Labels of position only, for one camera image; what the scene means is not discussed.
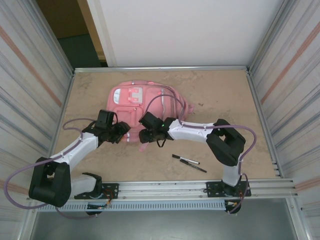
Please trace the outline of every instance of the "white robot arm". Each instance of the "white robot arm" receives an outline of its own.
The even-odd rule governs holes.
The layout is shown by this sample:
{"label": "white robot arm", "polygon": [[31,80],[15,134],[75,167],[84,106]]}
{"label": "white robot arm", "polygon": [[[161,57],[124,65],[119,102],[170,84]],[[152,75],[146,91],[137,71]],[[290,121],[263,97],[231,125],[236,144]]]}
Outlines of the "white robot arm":
{"label": "white robot arm", "polygon": [[[113,124],[114,112],[101,110],[96,122],[92,122],[83,132],[81,142],[74,147],[80,138],[76,139],[62,152],[51,156],[61,156],[50,163],[36,166],[33,171],[29,189],[29,197],[41,202],[62,207],[70,196],[90,193],[97,197],[102,192],[102,178],[92,173],[83,173],[71,179],[71,171],[90,152],[98,148],[103,142],[119,143],[130,127],[125,122]],[[157,142],[163,147],[166,140],[191,140],[207,143],[213,154],[223,167],[224,192],[232,191],[240,182],[239,157],[244,150],[246,140],[234,128],[212,129],[213,126],[228,125],[223,119],[216,123],[182,122],[168,117],[162,121],[147,112],[139,121],[145,129],[140,131],[141,143]],[[37,162],[47,160],[41,157]]]}

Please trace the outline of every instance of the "orange stripe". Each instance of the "orange stripe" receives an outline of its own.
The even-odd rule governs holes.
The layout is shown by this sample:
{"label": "orange stripe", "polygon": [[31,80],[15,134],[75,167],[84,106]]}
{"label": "orange stripe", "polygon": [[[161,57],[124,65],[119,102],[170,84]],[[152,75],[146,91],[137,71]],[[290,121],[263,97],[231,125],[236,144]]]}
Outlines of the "orange stripe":
{"label": "orange stripe", "polygon": [[[0,189],[4,189],[4,186],[5,186],[5,181],[0,179]],[[29,190],[28,189],[26,189],[24,187],[21,187],[21,186],[18,186],[18,185],[13,184],[13,183],[9,183],[8,184],[8,190],[12,191],[12,192],[19,193],[19,194],[25,194],[25,195],[29,194]]]}
{"label": "orange stripe", "polygon": [[299,191],[304,191],[304,190],[307,190],[307,189],[310,189],[310,188],[313,188],[316,186],[320,186],[320,176],[295,185],[295,189],[299,192]]}
{"label": "orange stripe", "polygon": [[304,53],[304,51],[307,49],[307,47],[312,43],[312,41],[316,38],[318,33],[320,32],[320,22],[315,26],[315,28],[312,30],[312,32],[309,34],[309,36],[304,40],[301,47],[298,49],[296,54],[293,56],[291,61],[287,64],[287,66],[282,70],[280,75],[277,77],[275,82],[272,84],[272,86],[269,88],[269,90],[266,92],[266,94],[261,99],[261,103],[264,104],[267,97],[271,94],[271,92],[275,89],[275,87],[280,83],[280,81],[284,78],[284,76],[287,74],[289,69],[292,67],[292,65],[297,61],[297,59],[301,56],[301,54]]}
{"label": "orange stripe", "polygon": [[0,26],[0,36],[6,42],[6,44],[11,48],[11,50],[17,55],[17,57],[21,60],[21,62],[25,65],[25,67],[33,74],[35,79],[42,85],[42,87],[46,90],[46,92],[50,95],[50,97],[61,107],[62,103],[58,99],[58,97],[54,94],[54,92],[49,88],[49,86],[42,79],[40,74],[36,71],[34,66],[29,62],[29,60],[23,55],[23,53],[19,50],[19,48],[15,45],[9,35],[5,32],[5,30]]}

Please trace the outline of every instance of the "pen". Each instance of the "pen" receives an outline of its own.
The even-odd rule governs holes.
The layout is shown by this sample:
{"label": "pen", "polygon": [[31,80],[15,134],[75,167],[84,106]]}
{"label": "pen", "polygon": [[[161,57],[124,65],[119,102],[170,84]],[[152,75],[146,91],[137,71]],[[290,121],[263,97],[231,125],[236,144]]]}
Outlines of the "pen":
{"label": "pen", "polygon": [[193,160],[190,160],[190,159],[187,159],[187,158],[175,155],[175,154],[172,154],[172,157],[175,158],[175,159],[183,159],[183,160],[185,160],[185,161],[187,161],[189,163],[200,164],[200,162],[198,162],[198,161],[193,161]]}
{"label": "pen", "polygon": [[182,162],[183,164],[187,164],[187,165],[189,165],[190,167],[193,167],[193,168],[195,168],[195,169],[198,169],[198,170],[200,170],[201,172],[204,172],[204,173],[207,172],[206,170],[203,170],[203,169],[200,168],[200,167],[197,167],[197,166],[195,166],[195,165],[192,165],[190,162],[187,162],[186,160],[180,159],[180,162]]}

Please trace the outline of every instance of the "beige work surface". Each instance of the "beige work surface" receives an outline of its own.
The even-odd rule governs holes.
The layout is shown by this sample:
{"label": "beige work surface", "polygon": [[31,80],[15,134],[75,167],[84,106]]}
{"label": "beige work surface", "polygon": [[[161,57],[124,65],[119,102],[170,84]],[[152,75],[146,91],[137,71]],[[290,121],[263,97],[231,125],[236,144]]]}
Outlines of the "beige work surface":
{"label": "beige work surface", "polygon": [[[265,137],[250,92],[245,72],[223,71],[138,71],[77,73],[67,104],[63,122],[75,118],[97,119],[100,109],[105,109],[111,88],[130,80],[149,80],[175,87],[190,103],[195,105],[188,122],[214,123],[222,118],[230,124],[244,125],[257,134],[257,143],[244,158],[242,172],[251,179],[274,178]],[[83,129],[88,121],[77,121],[70,127]],[[246,139],[245,149],[253,141],[246,130],[238,130]],[[61,130],[56,152],[72,143],[79,134]],[[72,176],[90,172],[102,176],[103,181],[174,181],[218,180],[223,176],[223,165],[216,160],[210,148],[203,143],[175,140],[167,141],[163,148],[150,143],[145,152],[139,152],[140,143],[103,143],[89,153]],[[176,154],[200,162],[207,173],[187,166]]]}

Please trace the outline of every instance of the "corrugated metal wall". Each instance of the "corrugated metal wall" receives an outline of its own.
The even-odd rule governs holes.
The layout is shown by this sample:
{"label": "corrugated metal wall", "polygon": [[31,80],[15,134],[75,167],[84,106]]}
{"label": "corrugated metal wall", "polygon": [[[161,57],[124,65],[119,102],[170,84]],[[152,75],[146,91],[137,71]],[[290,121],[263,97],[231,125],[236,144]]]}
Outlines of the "corrugated metal wall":
{"label": "corrugated metal wall", "polygon": [[252,75],[283,175],[320,239],[320,0],[297,0]]}
{"label": "corrugated metal wall", "polygon": [[[72,69],[31,0],[0,1],[0,188],[15,170],[48,156]],[[24,202],[32,170],[10,182]],[[0,191],[0,239],[17,236],[23,211]]]}

